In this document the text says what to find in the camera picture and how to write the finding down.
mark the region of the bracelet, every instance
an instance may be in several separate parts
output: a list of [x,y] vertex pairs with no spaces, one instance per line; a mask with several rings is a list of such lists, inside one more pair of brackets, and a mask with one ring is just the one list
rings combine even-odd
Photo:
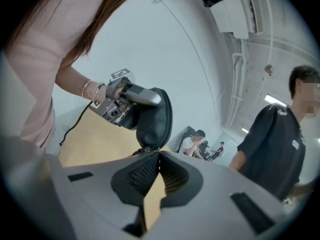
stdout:
[[84,98],[84,95],[85,95],[85,89],[88,87],[88,85],[90,84],[90,83],[92,83],[93,81],[92,80],[89,80],[85,85],[84,85],[84,87],[83,87],[83,89],[82,89],[82,92],[81,92],[81,97],[82,98]]
[[100,82],[98,87],[96,88],[96,91],[95,91],[95,94],[94,94],[94,99],[93,99],[93,103],[94,105],[98,106],[100,103],[97,101],[97,94],[98,94],[98,91],[100,90],[100,88],[102,86],[105,86],[105,84],[103,82]]

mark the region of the beige floor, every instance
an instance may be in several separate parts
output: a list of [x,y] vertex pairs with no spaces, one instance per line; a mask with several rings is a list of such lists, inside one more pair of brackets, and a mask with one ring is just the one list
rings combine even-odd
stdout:
[[[112,125],[88,109],[79,124],[69,132],[59,160],[63,167],[98,164],[128,157],[139,148],[134,131]],[[169,151],[169,148],[164,147],[163,150]],[[159,175],[144,199],[148,229],[160,216],[159,206],[160,200],[165,197],[164,189]]]

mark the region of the man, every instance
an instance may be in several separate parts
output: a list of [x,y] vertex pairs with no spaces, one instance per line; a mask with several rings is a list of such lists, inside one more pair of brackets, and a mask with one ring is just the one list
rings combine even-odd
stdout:
[[208,161],[213,161],[215,160],[217,157],[221,156],[222,151],[224,151],[224,145],[225,143],[223,141],[220,142],[221,147],[219,147],[218,150],[213,152],[213,155],[208,159]]
[[320,107],[319,72],[311,66],[295,67],[289,91],[291,106],[271,104],[262,109],[229,165],[281,201],[313,188],[314,180],[306,185],[296,183],[306,150],[300,123]]
[[187,137],[183,140],[179,154],[185,154],[190,157],[192,154],[195,154],[198,158],[204,160],[202,155],[197,151],[197,147],[202,143],[205,137],[206,134],[203,130],[197,130],[193,136]]

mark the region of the long brown hair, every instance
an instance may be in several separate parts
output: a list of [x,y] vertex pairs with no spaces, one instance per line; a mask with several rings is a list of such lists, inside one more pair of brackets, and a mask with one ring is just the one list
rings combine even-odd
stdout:
[[[44,8],[49,0],[39,0],[35,3],[30,10],[26,13],[13,35],[5,45],[6,52],[15,45],[17,40],[23,35],[23,33],[31,25],[35,17]],[[103,0],[99,6],[91,24],[85,29],[85,31],[79,36],[75,42],[74,47],[69,51],[64,59],[63,65],[70,66],[80,56],[87,55],[92,47],[95,36],[102,28],[104,23],[109,17],[127,0]]]

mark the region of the black cable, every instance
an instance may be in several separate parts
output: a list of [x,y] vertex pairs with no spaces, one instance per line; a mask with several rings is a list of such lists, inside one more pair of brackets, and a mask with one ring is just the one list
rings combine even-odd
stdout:
[[88,105],[86,105],[86,107],[84,108],[84,110],[81,112],[78,120],[75,122],[74,126],[72,126],[69,130],[66,131],[66,133],[65,133],[64,136],[63,136],[63,140],[59,143],[60,147],[62,146],[62,143],[65,142],[66,137],[67,137],[67,134],[68,134],[71,130],[73,130],[73,129],[77,126],[77,124],[79,124],[82,116],[84,115],[84,113],[85,113],[86,110],[90,107],[91,104],[92,104],[92,101],[90,101],[90,103],[89,103]]

